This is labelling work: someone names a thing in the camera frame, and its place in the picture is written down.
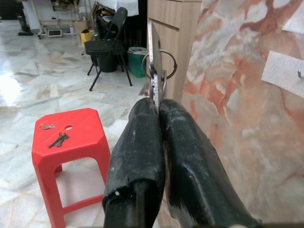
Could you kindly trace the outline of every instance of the key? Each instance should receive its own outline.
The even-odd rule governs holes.
[[[68,140],[68,135],[65,135],[61,140],[59,140],[57,143],[56,143],[56,147],[61,147],[62,146],[62,143],[66,140]]]
[[[67,134],[60,132],[58,138],[52,143],[50,144],[48,147],[51,148],[53,146],[55,146],[59,141],[61,141]]]
[[[43,130],[47,130],[47,129],[50,129],[50,128],[55,128],[56,126],[54,125],[54,124],[52,124],[52,125],[42,125],[41,126],[41,128],[43,129]]]

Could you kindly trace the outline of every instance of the green bucket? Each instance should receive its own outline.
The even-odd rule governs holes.
[[[136,77],[145,77],[142,71],[142,60],[146,54],[147,49],[144,47],[130,47],[128,50],[128,67]]]

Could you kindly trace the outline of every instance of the key ring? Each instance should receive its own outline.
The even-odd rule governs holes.
[[[171,74],[169,74],[169,76],[167,76],[167,80],[168,80],[168,79],[170,79],[170,78],[175,74],[175,72],[176,72],[176,70],[177,70],[177,62],[176,62],[176,59],[174,58],[173,54],[171,54],[169,51],[160,50],[160,52],[166,53],[167,55],[171,56],[171,58],[173,59],[173,62],[174,62],[174,66],[173,66],[174,69],[173,69],[173,71],[171,72]],[[145,60],[147,59],[148,56],[149,56],[149,53],[146,54],[146,55],[144,56],[144,58],[142,59],[142,71],[143,71],[143,73],[146,75],[146,77],[151,78],[151,75],[148,75],[148,74],[146,73],[146,71],[144,70],[144,63],[145,63]]]

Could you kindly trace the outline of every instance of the pink marble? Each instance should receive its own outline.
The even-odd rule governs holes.
[[[282,30],[301,4],[203,0],[182,97],[265,223],[304,221],[304,98],[261,80],[270,50],[304,60],[304,34]]]

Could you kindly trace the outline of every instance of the yellow box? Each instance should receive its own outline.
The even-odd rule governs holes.
[[[94,30],[90,30],[88,33],[80,33],[81,45],[84,47],[85,42],[90,41]]]

